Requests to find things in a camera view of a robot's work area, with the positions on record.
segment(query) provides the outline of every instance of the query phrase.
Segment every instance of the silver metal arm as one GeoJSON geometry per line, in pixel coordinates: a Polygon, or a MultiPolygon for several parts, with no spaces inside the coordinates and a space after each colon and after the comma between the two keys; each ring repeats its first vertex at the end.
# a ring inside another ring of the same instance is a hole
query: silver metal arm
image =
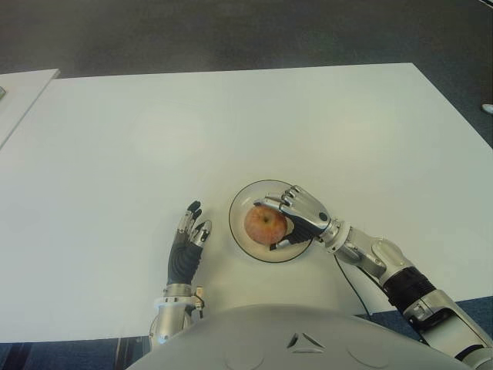
{"type": "Polygon", "coordinates": [[[258,200],[289,217],[296,230],[286,239],[318,239],[329,253],[359,267],[388,296],[389,302],[432,348],[457,358],[472,368],[493,369],[493,341],[443,291],[410,262],[401,249],[381,237],[371,237],[349,223],[332,219],[325,207],[299,186],[284,194],[258,200]]]}
{"type": "Polygon", "coordinates": [[[326,243],[327,250],[374,276],[392,305],[424,342],[472,368],[493,368],[493,341],[488,334],[443,291],[436,289],[397,245],[352,227],[334,251],[334,245],[344,237],[343,230],[341,235],[337,233],[326,243]]]}
{"type": "Polygon", "coordinates": [[[192,324],[192,311],[202,317],[203,289],[192,291],[191,282],[199,266],[203,245],[210,236],[212,223],[207,220],[193,228],[202,213],[200,202],[190,204],[178,224],[169,253],[168,284],[155,306],[158,314],[149,330],[151,351],[192,324]]]}

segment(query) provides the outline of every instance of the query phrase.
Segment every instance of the glass plate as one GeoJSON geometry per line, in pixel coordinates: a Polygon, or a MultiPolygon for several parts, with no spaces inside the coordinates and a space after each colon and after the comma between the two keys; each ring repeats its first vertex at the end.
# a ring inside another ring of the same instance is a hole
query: glass plate
{"type": "MultiPolygon", "coordinates": [[[[230,229],[234,240],[246,254],[264,262],[285,262],[302,254],[312,240],[293,244],[289,247],[270,251],[268,246],[259,244],[250,239],[243,226],[243,221],[250,208],[255,207],[253,202],[263,198],[267,193],[282,194],[291,185],[277,180],[261,180],[244,187],[234,197],[230,207],[230,229]]],[[[293,223],[287,218],[287,232],[293,230],[293,223]]]]}

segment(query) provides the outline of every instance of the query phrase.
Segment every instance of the table surface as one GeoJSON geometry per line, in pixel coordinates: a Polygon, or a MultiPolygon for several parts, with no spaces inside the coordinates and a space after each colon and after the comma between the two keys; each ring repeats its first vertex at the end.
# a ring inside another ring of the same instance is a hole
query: table surface
{"type": "MultiPolygon", "coordinates": [[[[492,295],[492,164],[412,64],[53,80],[0,152],[0,341],[147,333],[194,199],[213,221],[194,281],[206,315],[361,313],[321,247],[265,264],[235,245],[230,202],[266,178],[391,239],[454,300],[492,295]]],[[[371,311],[391,309],[344,267],[371,311]]]]}
{"type": "Polygon", "coordinates": [[[0,86],[7,94],[0,100],[0,149],[29,110],[57,69],[0,75],[0,86]]]}

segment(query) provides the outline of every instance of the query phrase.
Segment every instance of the apple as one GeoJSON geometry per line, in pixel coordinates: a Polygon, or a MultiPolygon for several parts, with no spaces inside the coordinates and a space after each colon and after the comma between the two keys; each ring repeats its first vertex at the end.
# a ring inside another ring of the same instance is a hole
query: apple
{"type": "Polygon", "coordinates": [[[244,227],[250,239],[271,245],[286,234],[287,222],[281,212],[266,206],[255,206],[246,214],[244,227]]]}

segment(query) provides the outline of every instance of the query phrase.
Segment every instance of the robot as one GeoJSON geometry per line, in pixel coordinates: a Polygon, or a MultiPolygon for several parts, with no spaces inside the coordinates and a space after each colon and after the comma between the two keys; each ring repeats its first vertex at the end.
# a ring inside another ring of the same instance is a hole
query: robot
{"type": "Polygon", "coordinates": [[[194,227],[200,202],[182,220],[169,255],[168,282],[151,324],[151,352],[132,370],[291,370],[291,369],[493,369],[493,341],[389,240],[371,237],[344,220],[302,187],[256,200],[280,211],[293,231],[272,248],[311,238],[336,259],[361,269],[388,297],[420,342],[362,318],[290,304],[263,304],[202,317],[201,288],[191,282],[210,221],[194,227]]]}

